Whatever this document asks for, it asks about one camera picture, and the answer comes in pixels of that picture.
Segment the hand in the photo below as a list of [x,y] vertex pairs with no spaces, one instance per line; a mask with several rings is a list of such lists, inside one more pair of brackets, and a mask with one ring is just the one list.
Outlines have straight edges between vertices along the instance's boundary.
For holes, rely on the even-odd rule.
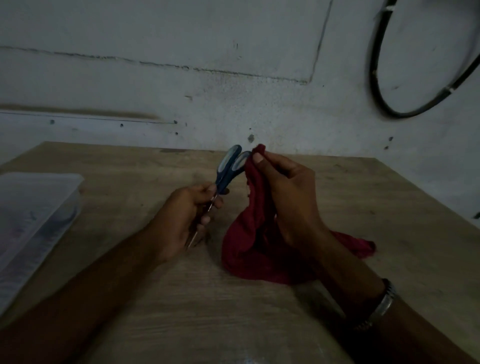
[[[197,223],[199,235],[205,233],[210,216],[203,215],[203,206],[215,195],[216,186],[211,182],[179,188],[172,192],[143,233],[154,240],[159,248],[159,261],[165,262],[184,249],[190,227]],[[214,201],[216,208],[223,205],[222,197]]]
[[265,152],[253,161],[267,178],[277,210],[277,222],[285,242],[301,248],[312,231],[328,232],[317,207],[315,172],[287,157]]

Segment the metal watch band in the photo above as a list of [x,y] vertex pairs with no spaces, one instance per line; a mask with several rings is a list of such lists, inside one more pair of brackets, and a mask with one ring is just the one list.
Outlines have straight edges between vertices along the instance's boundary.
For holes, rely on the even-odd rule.
[[385,284],[385,294],[382,298],[380,304],[375,308],[374,312],[367,318],[365,321],[361,322],[360,324],[354,326],[353,330],[357,332],[367,331],[369,328],[373,326],[375,322],[377,322],[385,313],[388,311],[390,306],[392,305],[393,300],[396,296],[396,290],[393,286],[392,282],[388,279],[382,279]]

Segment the fingernail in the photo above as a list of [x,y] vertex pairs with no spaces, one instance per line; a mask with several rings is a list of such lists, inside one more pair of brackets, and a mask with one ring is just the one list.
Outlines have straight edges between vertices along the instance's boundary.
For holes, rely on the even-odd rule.
[[264,158],[262,157],[262,155],[260,153],[255,153],[253,155],[253,161],[255,163],[260,163]]

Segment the blue scissor handle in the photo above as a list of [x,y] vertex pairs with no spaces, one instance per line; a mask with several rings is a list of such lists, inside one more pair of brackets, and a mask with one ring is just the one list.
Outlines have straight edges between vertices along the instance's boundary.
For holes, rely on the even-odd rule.
[[241,153],[227,170],[223,169],[223,177],[220,179],[220,183],[216,185],[216,191],[218,194],[221,194],[228,184],[245,170],[245,162],[250,154],[252,154],[250,151]]
[[235,160],[237,159],[240,153],[241,153],[241,146],[238,144],[234,145],[232,148],[230,148],[227,151],[222,161],[218,165],[218,168],[216,169],[216,180],[215,180],[217,190],[218,190],[218,185],[220,184],[220,181],[223,179],[223,177],[225,176],[227,171],[230,169],[233,162],[235,162]]

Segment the clear plastic box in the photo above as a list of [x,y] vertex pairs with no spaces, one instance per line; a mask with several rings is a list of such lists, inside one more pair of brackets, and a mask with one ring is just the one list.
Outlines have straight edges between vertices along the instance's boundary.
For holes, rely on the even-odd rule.
[[79,174],[0,176],[0,315],[80,213]]

